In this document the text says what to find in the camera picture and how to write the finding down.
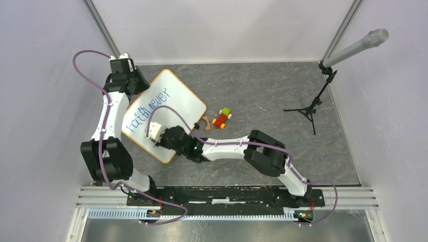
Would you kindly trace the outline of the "white whiteboard orange frame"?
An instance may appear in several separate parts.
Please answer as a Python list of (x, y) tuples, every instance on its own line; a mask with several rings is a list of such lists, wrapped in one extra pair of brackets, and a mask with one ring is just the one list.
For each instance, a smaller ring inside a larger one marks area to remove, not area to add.
[(166, 127), (194, 127), (207, 110), (206, 104), (172, 71), (162, 70), (127, 109), (122, 133), (146, 150), (161, 163), (169, 163), (175, 151), (156, 146), (146, 137), (149, 117)]

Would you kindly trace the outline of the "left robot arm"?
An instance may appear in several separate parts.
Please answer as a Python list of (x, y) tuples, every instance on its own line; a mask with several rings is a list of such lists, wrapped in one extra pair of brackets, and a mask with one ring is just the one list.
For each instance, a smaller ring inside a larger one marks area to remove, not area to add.
[(81, 143), (80, 151), (94, 181), (106, 183), (113, 190), (127, 188), (131, 195), (139, 196), (150, 206), (158, 201), (154, 180), (134, 168), (132, 157), (121, 142), (130, 97), (147, 90), (150, 84), (133, 64), (123, 67), (114, 61), (111, 70), (101, 88), (103, 108), (98, 126), (91, 139)]

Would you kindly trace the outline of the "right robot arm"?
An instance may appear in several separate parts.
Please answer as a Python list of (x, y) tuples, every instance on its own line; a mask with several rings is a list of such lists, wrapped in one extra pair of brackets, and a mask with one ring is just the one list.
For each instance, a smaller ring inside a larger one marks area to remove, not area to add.
[(294, 168), (290, 152), (283, 143), (262, 131), (252, 130), (241, 138), (216, 140), (192, 136), (181, 126), (167, 128), (151, 122), (147, 136), (156, 146), (174, 150), (195, 163), (245, 160), (258, 172), (278, 178), (298, 206), (306, 205), (312, 198), (310, 181)]

